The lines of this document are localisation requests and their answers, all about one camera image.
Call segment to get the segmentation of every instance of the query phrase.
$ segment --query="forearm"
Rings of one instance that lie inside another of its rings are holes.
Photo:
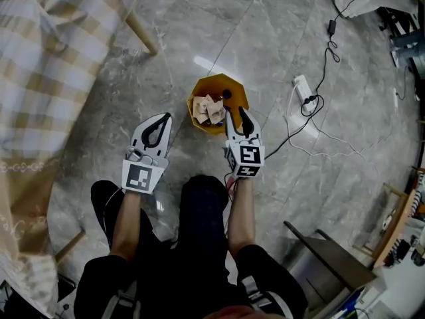
[[[139,193],[126,191],[114,228],[110,254],[123,257],[128,262],[134,260],[139,244],[140,199]]]
[[[237,182],[228,220],[228,245],[236,258],[238,251],[255,243],[254,190],[252,179]]]

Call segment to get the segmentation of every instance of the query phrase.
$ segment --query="black sleeve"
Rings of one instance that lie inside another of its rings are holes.
[[[236,266],[239,287],[243,287],[242,279],[252,276],[258,290],[278,294],[286,302],[295,319],[303,318],[307,299],[301,286],[263,248],[257,245],[243,247],[236,256]]]
[[[89,261],[78,283],[75,318],[101,318],[111,297],[129,286],[131,276],[129,263],[116,255]]]

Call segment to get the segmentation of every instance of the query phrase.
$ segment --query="person's right arm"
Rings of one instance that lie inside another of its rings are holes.
[[[236,259],[239,250],[255,243],[254,190],[250,178],[239,179],[228,220],[228,249]]]

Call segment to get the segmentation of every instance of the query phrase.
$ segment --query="plaid fabric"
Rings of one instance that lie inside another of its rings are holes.
[[[0,0],[0,249],[17,264],[25,256],[31,265],[46,251],[60,155],[134,2]],[[56,299],[47,298],[38,300],[51,316]]]

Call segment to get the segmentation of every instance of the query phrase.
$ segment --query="black pants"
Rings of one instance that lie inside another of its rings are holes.
[[[111,181],[92,186],[94,210],[110,247],[123,198]],[[222,212],[227,203],[227,190],[217,178],[192,177],[181,193],[179,238],[173,250],[153,234],[141,211],[134,273],[143,313],[165,316],[164,311],[170,310],[202,318],[225,306],[244,304],[236,286],[228,283],[224,265],[228,242]]]

